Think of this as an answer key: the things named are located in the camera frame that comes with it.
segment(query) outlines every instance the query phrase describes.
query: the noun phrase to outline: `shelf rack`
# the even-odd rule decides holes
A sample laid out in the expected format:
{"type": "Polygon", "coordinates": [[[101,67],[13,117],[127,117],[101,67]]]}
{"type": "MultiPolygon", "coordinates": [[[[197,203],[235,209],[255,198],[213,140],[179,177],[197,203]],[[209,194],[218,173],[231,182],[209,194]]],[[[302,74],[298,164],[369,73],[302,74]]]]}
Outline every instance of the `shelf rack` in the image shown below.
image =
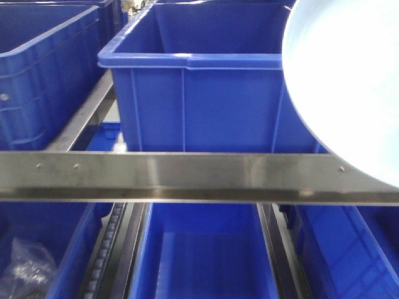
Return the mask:
{"type": "Polygon", "coordinates": [[[127,297],[147,202],[256,203],[282,299],[309,298],[309,291],[277,204],[399,206],[399,189],[331,154],[84,151],[114,100],[107,71],[46,150],[0,152],[2,201],[119,202],[97,241],[85,299],[127,297]],[[121,261],[118,269],[108,267],[112,259],[121,261]],[[104,292],[109,279],[115,283],[104,292]]]}

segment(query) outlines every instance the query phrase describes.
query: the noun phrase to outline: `blue plastic crate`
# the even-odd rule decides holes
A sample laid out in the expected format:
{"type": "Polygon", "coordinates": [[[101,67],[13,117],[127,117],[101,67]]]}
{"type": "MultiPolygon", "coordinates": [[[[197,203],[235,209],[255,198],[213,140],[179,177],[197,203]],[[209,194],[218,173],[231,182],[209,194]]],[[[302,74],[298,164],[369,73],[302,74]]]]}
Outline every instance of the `blue plastic crate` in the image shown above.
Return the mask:
{"type": "Polygon", "coordinates": [[[313,298],[399,298],[399,208],[293,206],[289,219],[313,298]]]}
{"type": "Polygon", "coordinates": [[[100,52],[130,151],[313,153],[282,75],[282,2],[149,4],[100,52]]]}
{"type": "Polygon", "coordinates": [[[58,269],[46,299],[75,298],[109,204],[0,202],[0,277],[14,237],[42,244],[58,269]]]}
{"type": "Polygon", "coordinates": [[[103,70],[97,7],[0,7],[0,150],[41,150],[103,70]]]}
{"type": "Polygon", "coordinates": [[[110,151],[118,139],[120,123],[104,122],[94,135],[88,151],[110,151]]]}
{"type": "Polygon", "coordinates": [[[277,299],[256,205],[152,204],[130,299],[277,299]]]}
{"type": "Polygon", "coordinates": [[[120,0],[0,0],[3,4],[49,4],[49,5],[86,5],[99,7],[99,29],[103,47],[127,23],[127,13],[123,13],[120,0]]]}

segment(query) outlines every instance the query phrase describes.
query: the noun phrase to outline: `clear plastic bag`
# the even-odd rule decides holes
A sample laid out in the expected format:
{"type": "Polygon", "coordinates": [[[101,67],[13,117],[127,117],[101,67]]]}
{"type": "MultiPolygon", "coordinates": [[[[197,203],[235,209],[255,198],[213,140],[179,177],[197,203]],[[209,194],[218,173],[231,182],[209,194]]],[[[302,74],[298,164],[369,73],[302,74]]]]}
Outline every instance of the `clear plastic bag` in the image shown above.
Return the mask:
{"type": "Polygon", "coordinates": [[[0,298],[44,299],[56,271],[43,245],[14,238],[11,263],[0,278],[0,298]]]}

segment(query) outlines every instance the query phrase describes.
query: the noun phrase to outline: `metal frame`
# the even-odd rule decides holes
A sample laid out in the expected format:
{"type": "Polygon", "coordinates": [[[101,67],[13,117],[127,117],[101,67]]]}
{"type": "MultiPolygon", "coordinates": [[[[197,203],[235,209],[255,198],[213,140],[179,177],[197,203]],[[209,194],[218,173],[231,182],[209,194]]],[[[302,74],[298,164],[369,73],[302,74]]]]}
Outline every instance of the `metal frame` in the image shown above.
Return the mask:
{"type": "Polygon", "coordinates": [[[125,205],[114,209],[107,226],[112,229],[101,240],[109,246],[96,253],[85,298],[99,294],[110,254],[115,255],[113,244],[121,237],[121,261],[127,262],[107,275],[116,278],[111,299],[127,296],[147,211],[143,202],[258,203],[281,298],[292,299],[309,294],[284,220],[270,203],[399,206],[399,189],[329,154],[71,152],[86,149],[114,100],[107,71],[45,151],[0,152],[0,201],[140,202],[125,215],[131,218],[123,236],[117,234],[125,205]]]}
{"type": "Polygon", "coordinates": [[[329,154],[1,152],[0,199],[399,205],[329,154]]]}

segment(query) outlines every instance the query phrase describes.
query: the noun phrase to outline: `plastic bin rim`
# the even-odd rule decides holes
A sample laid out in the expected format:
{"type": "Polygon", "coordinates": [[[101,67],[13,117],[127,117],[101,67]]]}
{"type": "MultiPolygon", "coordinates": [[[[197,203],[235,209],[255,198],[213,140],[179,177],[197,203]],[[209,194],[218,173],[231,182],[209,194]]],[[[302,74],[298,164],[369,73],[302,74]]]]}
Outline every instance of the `plastic bin rim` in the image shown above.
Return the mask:
{"type": "Polygon", "coordinates": [[[281,54],[190,54],[118,53],[117,47],[145,17],[156,2],[148,4],[100,52],[99,66],[105,68],[186,67],[187,69],[268,69],[282,70],[281,54]]]}
{"type": "Polygon", "coordinates": [[[282,70],[281,54],[113,54],[106,49],[99,53],[99,66],[111,69],[282,70]]]}
{"type": "Polygon", "coordinates": [[[40,1],[40,0],[35,0],[35,1],[0,1],[0,5],[86,5],[86,6],[91,6],[91,5],[96,5],[98,7],[105,7],[108,4],[110,4],[113,0],[57,0],[57,1],[40,1]]]}
{"type": "MultiPolygon", "coordinates": [[[[32,7],[36,7],[36,6],[45,6],[45,7],[47,7],[47,6],[51,6],[51,5],[32,4],[31,6],[32,7]]],[[[8,52],[0,53],[0,58],[7,57],[7,56],[10,56],[10,55],[16,55],[16,54],[20,54],[21,52],[24,52],[26,49],[32,47],[34,44],[42,41],[43,39],[46,39],[47,37],[51,36],[55,32],[59,31],[60,29],[63,29],[65,27],[69,26],[70,24],[78,21],[79,19],[81,19],[82,17],[90,14],[91,12],[95,11],[96,9],[98,9],[97,6],[87,6],[87,9],[82,11],[80,14],[77,14],[76,16],[71,17],[70,19],[66,20],[65,22],[60,23],[59,25],[51,28],[50,30],[43,32],[42,34],[36,36],[35,38],[33,38],[33,39],[31,39],[31,40],[29,40],[29,41],[27,41],[27,42],[25,42],[25,43],[23,43],[21,45],[19,45],[18,47],[14,48],[13,50],[10,50],[8,52]]]]}

